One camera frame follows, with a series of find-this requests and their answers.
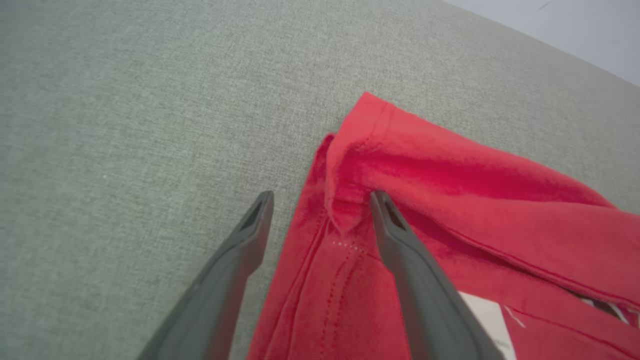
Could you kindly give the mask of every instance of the white wall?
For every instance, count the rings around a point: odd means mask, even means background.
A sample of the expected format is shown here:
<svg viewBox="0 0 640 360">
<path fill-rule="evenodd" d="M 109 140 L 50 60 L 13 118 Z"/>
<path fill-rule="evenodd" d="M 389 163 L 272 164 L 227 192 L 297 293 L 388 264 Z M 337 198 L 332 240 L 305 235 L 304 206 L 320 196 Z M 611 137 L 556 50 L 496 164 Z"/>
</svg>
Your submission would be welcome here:
<svg viewBox="0 0 640 360">
<path fill-rule="evenodd" d="M 640 0 L 445 0 L 640 86 Z"/>
</svg>

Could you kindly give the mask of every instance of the gray upholstered surface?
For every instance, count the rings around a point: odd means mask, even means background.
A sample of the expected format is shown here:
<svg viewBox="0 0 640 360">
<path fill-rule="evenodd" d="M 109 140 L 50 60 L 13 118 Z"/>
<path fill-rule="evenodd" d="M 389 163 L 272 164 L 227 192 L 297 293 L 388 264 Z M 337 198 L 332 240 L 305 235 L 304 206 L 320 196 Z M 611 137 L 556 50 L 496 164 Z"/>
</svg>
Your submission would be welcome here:
<svg viewBox="0 0 640 360">
<path fill-rule="evenodd" d="M 248 350 L 316 146 L 363 91 L 640 213 L 640 89 L 429 0 L 0 4 L 0 357 L 131 359 L 261 190 Z"/>
</svg>

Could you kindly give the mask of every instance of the folded fabric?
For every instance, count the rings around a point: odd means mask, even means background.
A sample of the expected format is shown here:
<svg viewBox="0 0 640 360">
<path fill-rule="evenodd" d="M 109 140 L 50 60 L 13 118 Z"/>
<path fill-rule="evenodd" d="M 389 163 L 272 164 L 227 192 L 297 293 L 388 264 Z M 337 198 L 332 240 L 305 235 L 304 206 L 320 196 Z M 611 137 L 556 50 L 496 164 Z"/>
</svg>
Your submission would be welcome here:
<svg viewBox="0 0 640 360">
<path fill-rule="evenodd" d="M 369 211 L 377 189 L 458 290 L 501 305 L 519 360 L 640 359 L 639 216 L 371 94 L 317 151 L 249 359 L 410 358 Z"/>
</svg>

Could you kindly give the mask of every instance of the fabric fold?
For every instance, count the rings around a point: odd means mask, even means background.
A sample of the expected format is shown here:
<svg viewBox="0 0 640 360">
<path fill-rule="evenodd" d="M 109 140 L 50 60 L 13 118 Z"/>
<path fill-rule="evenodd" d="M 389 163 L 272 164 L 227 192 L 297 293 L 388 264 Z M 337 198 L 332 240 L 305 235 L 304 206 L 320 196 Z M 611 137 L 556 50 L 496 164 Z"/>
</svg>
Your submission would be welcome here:
<svg viewBox="0 0 640 360">
<path fill-rule="evenodd" d="M 519 359 L 640 359 L 637 319 L 623 323 L 570 292 L 626 314 L 640 308 L 640 217 L 371 94 L 316 154 L 250 358 L 409 357 L 372 231 L 377 189 L 457 289 L 509 309 Z"/>
</svg>

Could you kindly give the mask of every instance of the red fabric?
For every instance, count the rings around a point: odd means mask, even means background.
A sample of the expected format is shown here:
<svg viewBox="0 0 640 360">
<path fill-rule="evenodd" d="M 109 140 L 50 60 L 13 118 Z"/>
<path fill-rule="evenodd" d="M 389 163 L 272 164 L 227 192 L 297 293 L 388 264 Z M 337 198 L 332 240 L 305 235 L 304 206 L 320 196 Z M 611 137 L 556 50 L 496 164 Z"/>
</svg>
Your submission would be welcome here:
<svg viewBox="0 0 640 360">
<path fill-rule="evenodd" d="M 565 290 L 637 311 L 640 217 L 370 94 L 317 151 L 250 359 L 409 359 L 375 189 L 457 289 L 502 305 L 519 360 L 640 359 L 639 329 Z"/>
</svg>

